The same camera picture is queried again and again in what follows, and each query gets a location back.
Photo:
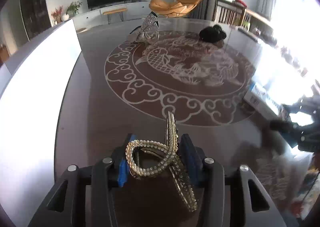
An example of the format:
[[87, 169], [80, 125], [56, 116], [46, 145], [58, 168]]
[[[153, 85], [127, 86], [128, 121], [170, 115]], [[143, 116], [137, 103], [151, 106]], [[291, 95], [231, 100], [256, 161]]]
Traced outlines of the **silver rhinestone hair claw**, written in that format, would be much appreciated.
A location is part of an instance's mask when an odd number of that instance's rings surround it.
[[153, 44], [159, 40], [159, 22], [155, 12], [150, 12], [142, 25], [136, 27], [128, 35], [130, 42]]

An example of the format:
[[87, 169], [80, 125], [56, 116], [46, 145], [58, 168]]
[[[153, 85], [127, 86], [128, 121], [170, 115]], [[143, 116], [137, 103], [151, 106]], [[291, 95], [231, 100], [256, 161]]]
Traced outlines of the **white storage box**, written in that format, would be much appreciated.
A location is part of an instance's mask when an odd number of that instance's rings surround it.
[[72, 20], [22, 46], [1, 67], [1, 207], [27, 226], [54, 185], [63, 97], [81, 47]]

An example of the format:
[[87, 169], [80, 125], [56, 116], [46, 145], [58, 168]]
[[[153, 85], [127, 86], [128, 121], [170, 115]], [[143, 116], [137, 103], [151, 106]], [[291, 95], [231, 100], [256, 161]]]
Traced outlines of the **orange lounge chair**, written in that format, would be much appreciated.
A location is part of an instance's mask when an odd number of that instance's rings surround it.
[[202, 0], [176, 0], [168, 3], [163, 0], [151, 0], [149, 8], [156, 13], [167, 18], [177, 18], [188, 15], [195, 9]]

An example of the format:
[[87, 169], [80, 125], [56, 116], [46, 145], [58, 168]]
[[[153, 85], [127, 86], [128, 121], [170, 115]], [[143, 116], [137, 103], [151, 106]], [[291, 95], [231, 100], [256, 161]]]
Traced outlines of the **white tv cabinet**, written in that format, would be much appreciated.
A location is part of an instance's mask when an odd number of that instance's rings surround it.
[[73, 18], [76, 30], [91, 29], [100, 25], [138, 20], [151, 12], [149, 2], [112, 5], [78, 14]]

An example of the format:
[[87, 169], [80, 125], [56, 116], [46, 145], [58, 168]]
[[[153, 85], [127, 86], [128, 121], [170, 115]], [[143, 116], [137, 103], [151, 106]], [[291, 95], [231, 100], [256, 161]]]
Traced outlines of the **gold pearl hair claw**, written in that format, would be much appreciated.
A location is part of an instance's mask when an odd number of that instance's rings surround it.
[[[155, 166], [143, 167], [136, 158], [136, 154], [142, 151], [158, 159]], [[169, 170], [176, 190], [187, 207], [188, 211], [197, 210], [197, 200], [187, 174], [187, 170], [178, 155], [178, 131], [174, 113], [168, 111], [165, 128], [165, 143], [152, 140], [135, 139], [129, 142], [125, 148], [125, 158], [129, 165], [130, 173], [136, 178], [156, 177]]]

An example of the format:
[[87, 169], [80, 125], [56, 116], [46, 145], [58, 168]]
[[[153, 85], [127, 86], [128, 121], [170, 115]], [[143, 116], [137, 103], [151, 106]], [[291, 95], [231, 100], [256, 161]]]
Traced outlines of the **wooden side shelf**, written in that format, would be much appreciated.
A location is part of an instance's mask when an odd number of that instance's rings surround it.
[[234, 26], [255, 41], [261, 39], [270, 46], [277, 45], [271, 21], [248, 9], [241, 0], [215, 0], [213, 21]]

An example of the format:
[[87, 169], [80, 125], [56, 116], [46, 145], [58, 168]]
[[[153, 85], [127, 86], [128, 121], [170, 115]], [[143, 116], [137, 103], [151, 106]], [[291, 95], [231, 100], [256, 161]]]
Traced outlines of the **black knit sock far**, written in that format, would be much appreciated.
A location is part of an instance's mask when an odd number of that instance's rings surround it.
[[218, 24], [206, 27], [199, 32], [199, 38], [203, 42], [215, 44], [227, 37], [226, 32]]

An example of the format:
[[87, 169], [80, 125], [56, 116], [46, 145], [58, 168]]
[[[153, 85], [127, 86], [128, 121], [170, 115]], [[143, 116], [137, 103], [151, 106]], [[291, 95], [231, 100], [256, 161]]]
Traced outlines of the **small wooden bench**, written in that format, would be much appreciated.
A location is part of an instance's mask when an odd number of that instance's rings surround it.
[[124, 22], [124, 12], [127, 12], [127, 8], [119, 8], [119, 9], [113, 9], [109, 11], [103, 12], [104, 16], [107, 16], [108, 24], [111, 24], [112, 21], [112, 14], [118, 14], [120, 17], [121, 22]]

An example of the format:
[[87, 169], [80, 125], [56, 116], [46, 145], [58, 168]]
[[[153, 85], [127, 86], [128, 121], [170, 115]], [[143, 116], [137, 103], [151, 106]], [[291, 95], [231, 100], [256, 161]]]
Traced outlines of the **blue white carton box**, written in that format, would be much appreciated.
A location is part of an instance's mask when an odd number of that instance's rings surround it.
[[273, 101], [259, 83], [251, 82], [244, 100], [267, 120], [285, 118], [282, 105]]

